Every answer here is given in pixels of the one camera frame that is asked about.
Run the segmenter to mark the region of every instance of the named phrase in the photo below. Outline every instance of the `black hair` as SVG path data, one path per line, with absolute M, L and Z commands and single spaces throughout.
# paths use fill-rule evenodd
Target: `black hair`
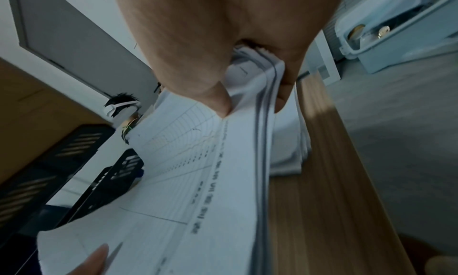
M 106 102 L 105 107 L 108 106 L 108 105 L 116 105 L 116 104 L 119 104 L 119 103 L 132 102 L 132 101 L 138 101 L 138 99 L 135 98 L 134 95 L 132 95 L 132 94 L 120 93 L 120 94 L 110 98 L 110 100 L 108 100 Z M 119 114 L 119 112 L 121 112 L 121 110 L 123 110 L 125 108 L 129 108 L 131 106 L 132 105 L 125 105 L 125 106 L 120 106 L 120 107 L 116 108 L 115 112 L 113 113 L 113 115 L 111 115 L 111 117 L 115 117 L 116 115 Z

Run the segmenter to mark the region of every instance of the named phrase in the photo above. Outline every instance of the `wooden desk surface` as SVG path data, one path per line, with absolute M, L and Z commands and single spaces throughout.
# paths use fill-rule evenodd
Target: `wooden desk surface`
M 302 174 L 272 178 L 277 275 L 414 275 L 320 78 L 298 85 L 312 142 Z

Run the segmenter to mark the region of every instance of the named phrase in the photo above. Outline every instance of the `paper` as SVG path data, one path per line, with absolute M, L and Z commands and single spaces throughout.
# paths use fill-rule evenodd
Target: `paper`
M 273 113 L 284 64 L 239 49 L 224 84 L 225 119 L 170 94 L 127 138 L 145 163 L 124 196 L 38 236 L 44 275 L 73 270 L 103 243 L 106 274 L 266 274 Z

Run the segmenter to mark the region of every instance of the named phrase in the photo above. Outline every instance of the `white plastic container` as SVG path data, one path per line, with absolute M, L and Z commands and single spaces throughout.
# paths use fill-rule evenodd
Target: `white plastic container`
M 380 13 L 386 16 L 386 13 L 392 12 L 390 9 L 384 10 L 383 7 L 392 9 L 392 0 L 363 0 L 335 24 L 342 54 L 347 59 L 359 58 L 368 73 L 405 62 L 415 56 L 412 52 L 426 47 L 434 48 L 436 44 L 443 44 L 445 38 L 458 32 L 458 0 L 440 0 L 384 37 L 370 40 L 359 49 L 352 47 L 347 40 L 350 31 L 359 24 L 367 27 L 380 24 L 376 23 L 376 20 L 382 20 Z M 399 3 L 395 3 L 394 7 L 399 9 Z

